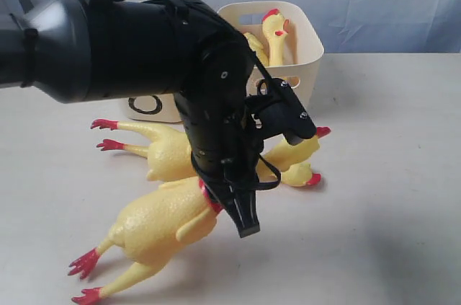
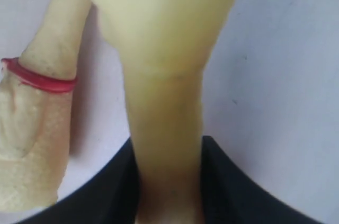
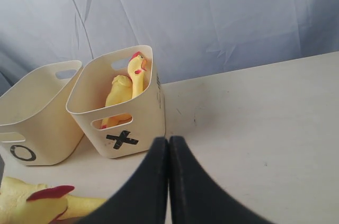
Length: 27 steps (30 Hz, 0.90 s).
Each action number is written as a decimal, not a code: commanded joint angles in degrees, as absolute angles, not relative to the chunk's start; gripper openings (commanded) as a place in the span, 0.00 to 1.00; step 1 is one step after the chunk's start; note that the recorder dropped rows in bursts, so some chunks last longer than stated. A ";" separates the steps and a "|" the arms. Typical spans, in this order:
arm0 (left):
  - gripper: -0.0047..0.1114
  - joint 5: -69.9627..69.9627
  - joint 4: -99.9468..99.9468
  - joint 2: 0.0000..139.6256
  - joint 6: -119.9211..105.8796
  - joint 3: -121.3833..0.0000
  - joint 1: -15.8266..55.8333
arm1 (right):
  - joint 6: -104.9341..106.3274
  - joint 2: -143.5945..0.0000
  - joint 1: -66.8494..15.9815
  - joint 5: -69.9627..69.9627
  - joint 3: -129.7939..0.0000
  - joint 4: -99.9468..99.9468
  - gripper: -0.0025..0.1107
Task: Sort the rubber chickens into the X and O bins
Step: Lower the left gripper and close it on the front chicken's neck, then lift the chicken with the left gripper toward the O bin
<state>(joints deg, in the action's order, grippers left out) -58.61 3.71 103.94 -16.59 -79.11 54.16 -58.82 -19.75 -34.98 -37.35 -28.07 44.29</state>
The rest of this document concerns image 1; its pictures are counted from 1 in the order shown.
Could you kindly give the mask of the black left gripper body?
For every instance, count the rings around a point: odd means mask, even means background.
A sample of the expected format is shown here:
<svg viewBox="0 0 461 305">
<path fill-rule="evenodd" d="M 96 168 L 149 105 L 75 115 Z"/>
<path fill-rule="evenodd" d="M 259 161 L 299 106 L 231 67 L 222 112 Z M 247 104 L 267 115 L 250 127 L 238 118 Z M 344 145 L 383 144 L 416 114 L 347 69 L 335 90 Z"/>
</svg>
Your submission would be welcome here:
<svg viewBox="0 0 461 305">
<path fill-rule="evenodd" d="M 264 140 L 252 115 L 263 95 L 177 92 L 176 107 L 192 147 L 192 166 L 211 193 L 266 190 L 256 174 Z"/>
</svg>

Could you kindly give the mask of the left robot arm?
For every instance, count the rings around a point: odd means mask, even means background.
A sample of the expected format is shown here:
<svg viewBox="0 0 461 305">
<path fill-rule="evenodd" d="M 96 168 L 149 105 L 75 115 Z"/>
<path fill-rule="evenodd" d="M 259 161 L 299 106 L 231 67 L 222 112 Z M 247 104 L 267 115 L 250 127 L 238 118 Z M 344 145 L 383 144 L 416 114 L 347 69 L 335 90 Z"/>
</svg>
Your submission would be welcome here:
<svg viewBox="0 0 461 305">
<path fill-rule="evenodd" d="M 1 87 L 62 103 L 172 94 L 190 159 L 241 237 L 260 230 L 262 142 L 246 105 L 246 38 L 199 0 L 52 0 L 1 17 Z"/>
</svg>

